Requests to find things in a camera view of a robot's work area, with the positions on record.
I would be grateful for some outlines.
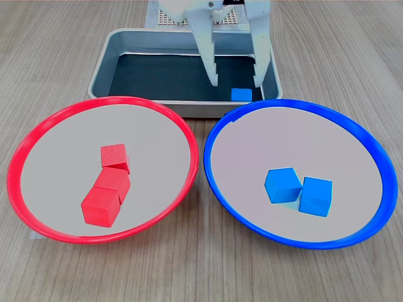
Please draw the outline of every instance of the red cube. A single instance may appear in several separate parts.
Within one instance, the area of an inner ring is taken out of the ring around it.
[[[84,221],[89,225],[112,227],[120,211],[117,190],[93,187],[81,203]]]
[[[102,168],[109,167],[115,169],[126,170],[130,174],[128,156],[126,147],[120,143],[118,145],[110,145],[101,147]]]
[[[94,187],[117,190],[120,204],[122,204],[130,189],[130,179],[126,170],[105,167],[98,176]]]

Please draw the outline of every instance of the wooden table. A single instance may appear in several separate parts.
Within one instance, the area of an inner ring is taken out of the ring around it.
[[[278,1],[272,8],[284,97],[356,120],[403,177],[403,2]],[[402,301],[402,198],[366,242],[300,250],[230,216],[202,163],[181,206],[139,235],[91,246],[30,239],[8,201],[13,152],[44,118],[88,98],[106,35],[142,27],[146,9],[142,1],[0,1],[0,301]],[[188,122],[201,155],[215,121]]]

